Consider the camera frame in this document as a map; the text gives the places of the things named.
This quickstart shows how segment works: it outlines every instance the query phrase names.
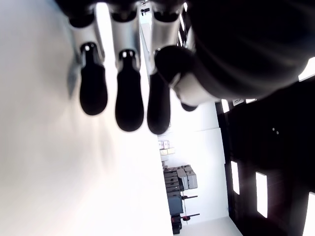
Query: robotic hand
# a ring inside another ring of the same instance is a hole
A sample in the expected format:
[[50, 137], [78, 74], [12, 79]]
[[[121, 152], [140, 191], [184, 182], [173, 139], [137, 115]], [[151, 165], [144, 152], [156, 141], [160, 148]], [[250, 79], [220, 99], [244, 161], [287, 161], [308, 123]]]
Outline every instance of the robotic hand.
[[[80, 102], [97, 115], [107, 104], [95, 5], [108, 4], [118, 94], [116, 120], [124, 131], [138, 129], [144, 117], [140, 88], [137, 0], [56, 0], [69, 18], [81, 62]], [[315, 5], [306, 0], [188, 1], [195, 49], [177, 47], [183, 0], [153, 0], [152, 61], [148, 126], [164, 133], [170, 122], [170, 88], [192, 111], [216, 99], [261, 98], [297, 81], [315, 56]]]

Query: black ceiling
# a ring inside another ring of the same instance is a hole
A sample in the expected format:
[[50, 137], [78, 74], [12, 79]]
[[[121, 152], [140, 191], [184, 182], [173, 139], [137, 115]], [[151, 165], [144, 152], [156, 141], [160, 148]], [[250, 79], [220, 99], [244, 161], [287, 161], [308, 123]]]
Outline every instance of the black ceiling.
[[[231, 219], [244, 236], [302, 236], [309, 192], [315, 192], [315, 78], [229, 105], [224, 114], [216, 104]], [[240, 195], [233, 191], [231, 160], [238, 163]], [[255, 172], [267, 175], [268, 218], [256, 210]]]

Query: fluorescent light panel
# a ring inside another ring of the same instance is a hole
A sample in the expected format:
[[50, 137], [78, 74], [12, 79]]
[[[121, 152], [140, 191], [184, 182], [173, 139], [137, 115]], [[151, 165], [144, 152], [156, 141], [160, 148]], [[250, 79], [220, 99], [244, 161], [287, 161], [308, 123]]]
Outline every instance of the fluorescent light panel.
[[225, 99], [221, 100], [222, 103], [222, 107], [223, 107], [223, 112], [226, 113], [230, 110], [230, 108], [228, 107], [228, 102]]
[[184, 31], [185, 30], [185, 25], [184, 25], [183, 17], [182, 17], [181, 14], [179, 15], [179, 19], [181, 21], [181, 25], [182, 25], [182, 28], [183, 28], [183, 31]]
[[268, 215], [267, 176], [256, 172], [257, 211], [265, 218]]
[[315, 193], [310, 192], [303, 236], [315, 235]]
[[251, 103], [251, 102], [254, 102], [254, 101], [256, 101], [257, 99], [246, 99], [246, 103]]
[[185, 9], [185, 11], [187, 11], [187, 3], [186, 2], [184, 2], [184, 9]]
[[234, 161], [231, 161], [231, 168], [232, 168], [233, 190], [238, 195], [240, 195], [240, 182], [238, 179], [237, 163]]
[[179, 37], [179, 42], [181, 43], [181, 46], [182, 46], [182, 45], [183, 45], [183, 42], [182, 42], [181, 33], [179, 33], [179, 31], [178, 31], [178, 37]]
[[304, 71], [299, 75], [299, 81], [306, 80], [315, 75], [315, 58], [309, 59]]

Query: black fingertip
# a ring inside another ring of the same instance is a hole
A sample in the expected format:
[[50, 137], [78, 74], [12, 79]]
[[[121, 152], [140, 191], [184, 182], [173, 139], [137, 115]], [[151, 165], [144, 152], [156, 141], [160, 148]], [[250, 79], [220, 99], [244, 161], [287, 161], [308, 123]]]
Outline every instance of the black fingertip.
[[170, 91], [158, 73], [150, 76], [148, 127], [154, 134], [165, 133], [171, 118]]
[[192, 112], [192, 111], [196, 110], [196, 108], [198, 107], [198, 106], [192, 107], [192, 106], [186, 105], [186, 104], [184, 104], [184, 103], [181, 103], [181, 104], [182, 104], [182, 108], [183, 108], [185, 111], [187, 111], [187, 112]]
[[127, 53], [127, 57], [123, 59], [123, 69], [117, 75], [115, 116], [119, 128], [126, 132], [140, 128], [144, 118], [141, 76], [139, 71], [132, 66], [132, 60], [134, 58]]
[[83, 111], [90, 116], [100, 114], [107, 105], [105, 68], [94, 61], [96, 47], [85, 53], [85, 66], [81, 69], [80, 103]]

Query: white wall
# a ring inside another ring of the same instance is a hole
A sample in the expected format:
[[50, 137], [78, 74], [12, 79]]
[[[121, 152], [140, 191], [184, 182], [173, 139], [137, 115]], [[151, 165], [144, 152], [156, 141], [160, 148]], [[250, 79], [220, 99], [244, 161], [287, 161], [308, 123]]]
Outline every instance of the white wall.
[[242, 236], [230, 217], [188, 225], [181, 230], [181, 236]]
[[[115, 121], [104, 4], [98, 13], [109, 99], [89, 117], [79, 104], [80, 78], [68, 78], [73, 53], [54, 2], [0, 2], [1, 236], [172, 235], [157, 138], [146, 122], [125, 133]], [[153, 231], [152, 217], [159, 219]]]
[[198, 195], [186, 200], [186, 210], [187, 215], [200, 213], [200, 216], [192, 217], [188, 223], [228, 216], [225, 158], [214, 102], [200, 105], [189, 113], [172, 92], [171, 127], [158, 140], [168, 140], [175, 148], [175, 154], [168, 155], [165, 162], [168, 167], [189, 164], [197, 175], [198, 188], [186, 190], [184, 194]]

